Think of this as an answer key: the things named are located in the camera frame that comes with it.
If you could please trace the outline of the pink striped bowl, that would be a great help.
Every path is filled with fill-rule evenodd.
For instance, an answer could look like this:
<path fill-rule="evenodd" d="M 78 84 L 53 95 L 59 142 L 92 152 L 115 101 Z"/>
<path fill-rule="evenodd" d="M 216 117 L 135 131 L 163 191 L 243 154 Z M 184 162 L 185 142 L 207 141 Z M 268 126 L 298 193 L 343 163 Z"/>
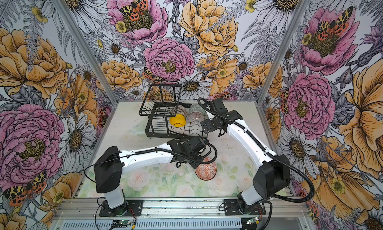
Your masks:
<path fill-rule="evenodd" d="M 206 112 L 205 111 L 199 111 L 199 110 L 194 110 L 190 112 L 187 115 L 187 120 L 192 123 L 192 122 L 202 122 L 205 120 Z"/>

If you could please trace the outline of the red orange patterned bowl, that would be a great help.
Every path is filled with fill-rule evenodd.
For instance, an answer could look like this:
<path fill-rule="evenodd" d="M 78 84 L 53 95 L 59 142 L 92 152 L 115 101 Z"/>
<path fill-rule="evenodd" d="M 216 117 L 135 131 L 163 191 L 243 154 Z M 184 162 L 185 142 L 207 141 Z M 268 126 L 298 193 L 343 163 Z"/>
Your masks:
<path fill-rule="evenodd" d="M 196 168 L 195 173 L 197 177 L 200 178 L 201 180 L 204 180 L 204 181 L 212 180 L 217 173 L 216 163 L 212 162 L 205 165 L 199 165 Z"/>

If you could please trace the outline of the green patterned bowl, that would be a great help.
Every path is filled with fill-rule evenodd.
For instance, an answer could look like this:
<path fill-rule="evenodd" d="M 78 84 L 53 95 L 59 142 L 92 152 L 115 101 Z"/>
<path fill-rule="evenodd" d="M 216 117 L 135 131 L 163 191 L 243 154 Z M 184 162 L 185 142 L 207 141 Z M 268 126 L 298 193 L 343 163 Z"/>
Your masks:
<path fill-rule="evenodd" d="M 189 113 L 193 113 L 193 112 L 199 112 L 199 113 L 205 114 L 205 110 L 198 103 L 193 103 L 190 106 Z"/>

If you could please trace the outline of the yellow bowl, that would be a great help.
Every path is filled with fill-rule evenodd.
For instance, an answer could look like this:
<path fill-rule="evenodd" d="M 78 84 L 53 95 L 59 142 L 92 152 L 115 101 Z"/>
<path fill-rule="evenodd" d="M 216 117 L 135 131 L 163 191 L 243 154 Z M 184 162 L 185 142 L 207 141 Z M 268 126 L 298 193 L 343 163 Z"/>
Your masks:
<path fill-rule="evenodd" d="M 170 118 L 169 122 L 173 127 L 181 128 L 186 125 L 186 118 L 182 114 L 177 113 L 176 116 Z"/>

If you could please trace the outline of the brown dotted patterned bowl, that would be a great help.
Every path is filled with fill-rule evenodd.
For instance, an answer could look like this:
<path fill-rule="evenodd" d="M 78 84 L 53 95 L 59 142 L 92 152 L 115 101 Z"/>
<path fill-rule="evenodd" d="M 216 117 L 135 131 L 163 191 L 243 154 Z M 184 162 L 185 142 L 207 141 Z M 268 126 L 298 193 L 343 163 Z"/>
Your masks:
<path fill-rule="evenodd" d="M 187 117 L 187 109 L 184 106 L 182 106 L 182 105 L 178 105 L 178 106 L 174 107 L 173 108 L 173 113 L 180 114 L 184 118 Z"/>

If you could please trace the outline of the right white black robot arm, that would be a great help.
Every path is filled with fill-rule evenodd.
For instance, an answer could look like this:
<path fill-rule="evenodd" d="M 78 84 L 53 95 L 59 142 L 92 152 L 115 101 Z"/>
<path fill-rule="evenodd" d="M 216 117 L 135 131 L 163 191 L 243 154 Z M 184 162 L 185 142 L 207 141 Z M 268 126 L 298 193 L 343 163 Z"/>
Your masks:
<path fill-rule="evenodd" d="M 197 102 L 208 113 L 208 119 L 201 122 L 203 131 L 212 133 L 219 130 L 219 136 L 228 133 L 246 150 L 257 167 L 252 185 L 237 196 L 242 213 L 248 213 L 255 205 L 274 198 L 289 185 L 287 157 L 276 154 L 256 137 L 237 111 L 228 111 L 221 98 L 208 101 L 199 97 Z"/>

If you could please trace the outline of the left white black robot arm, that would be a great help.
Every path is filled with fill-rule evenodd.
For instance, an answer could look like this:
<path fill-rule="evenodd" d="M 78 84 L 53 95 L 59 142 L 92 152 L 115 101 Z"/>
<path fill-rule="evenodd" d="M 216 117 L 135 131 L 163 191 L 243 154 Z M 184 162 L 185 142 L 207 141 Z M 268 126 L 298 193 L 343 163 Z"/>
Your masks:
<path fill-rule="evenodd" d="M 178 165 L 189 164 L 196 169 L 211 153 L 208 151 L 203 154 L 207 148 L 209 141 L 197 136 L 187 141 L 169 140 L 162 145 L 140 150 L 109 147 L 93 164 L 96 192 L 104 195 L 105 209 L 124 209 L 128 204 L 120 184 L 123 174 L 151 165 L 173 162 Z"/>

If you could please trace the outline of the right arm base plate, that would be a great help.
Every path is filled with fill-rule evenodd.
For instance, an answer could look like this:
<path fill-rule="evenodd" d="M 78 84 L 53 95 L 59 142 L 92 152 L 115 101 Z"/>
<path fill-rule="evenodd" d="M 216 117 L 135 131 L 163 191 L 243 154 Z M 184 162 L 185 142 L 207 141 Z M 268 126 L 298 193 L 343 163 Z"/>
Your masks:
<path fill-rule="evenodd" d="M 265 207 L 256 202 L 252 205 L 247 205 L 244 201 L 238 199 L 223 200 L 224 213 L 226 216 L 263 216 L 266 214 Z"/>

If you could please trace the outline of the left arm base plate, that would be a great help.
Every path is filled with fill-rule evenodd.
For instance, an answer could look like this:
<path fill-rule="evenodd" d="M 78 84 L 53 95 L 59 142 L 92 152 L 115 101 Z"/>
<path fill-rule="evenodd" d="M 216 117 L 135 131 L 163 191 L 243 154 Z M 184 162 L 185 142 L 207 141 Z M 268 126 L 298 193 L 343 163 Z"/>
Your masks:
<path fill-rule="evenodd" d="M 117 208 L 110 208 L 105 200 L 101 205 L 100 217 L 139 217 L 143 209 L 143 200 L 126 200 Z"/>

